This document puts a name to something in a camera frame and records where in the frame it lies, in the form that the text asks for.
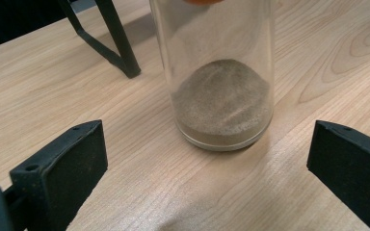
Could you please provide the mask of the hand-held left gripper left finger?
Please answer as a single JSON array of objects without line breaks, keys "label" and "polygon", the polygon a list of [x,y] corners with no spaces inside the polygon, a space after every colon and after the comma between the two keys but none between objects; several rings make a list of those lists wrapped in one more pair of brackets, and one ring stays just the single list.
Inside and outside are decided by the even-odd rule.
[{"label": "hand-held left gripper left finger", "polygon": [[28,231],[66,231],[108,167],[100,120],[76,125],[10,171]]}]

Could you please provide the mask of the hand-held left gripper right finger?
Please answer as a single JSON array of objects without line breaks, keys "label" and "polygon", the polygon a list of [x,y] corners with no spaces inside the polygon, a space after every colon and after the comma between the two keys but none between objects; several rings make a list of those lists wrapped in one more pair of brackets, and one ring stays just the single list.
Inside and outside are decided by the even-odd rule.
[{"label": "hand-held left gripper right finger", "polygon": [[370,228],[370,137],[318,120],[306,166]]}]

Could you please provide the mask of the glass jar of brown powder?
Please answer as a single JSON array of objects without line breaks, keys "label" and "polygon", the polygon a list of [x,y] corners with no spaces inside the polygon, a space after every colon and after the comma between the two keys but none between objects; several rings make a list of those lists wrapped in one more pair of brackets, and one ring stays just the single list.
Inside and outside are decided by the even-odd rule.
[{"label": "glass jar of brown powder", "polygon": [[174,119],[215,151],[256,142],[273,116],[276,0],[149,0]]}]

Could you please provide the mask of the black two-tier shelf rack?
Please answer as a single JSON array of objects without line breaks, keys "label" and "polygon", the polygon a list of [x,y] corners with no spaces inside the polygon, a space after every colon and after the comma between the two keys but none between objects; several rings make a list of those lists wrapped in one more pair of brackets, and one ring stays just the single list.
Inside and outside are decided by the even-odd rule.
[{"label": "black two-tier shelf rack", "polygon": [[118,53],[114,52],[85,31],[68,0],[57,1],[76,34],[93,50],[99,53],[110,64],[121,70],[127,78],[131,79],[140,75],[140,66],[112,0],[94,0],[94,3],[100,11],[113,42],[118,49]]}]

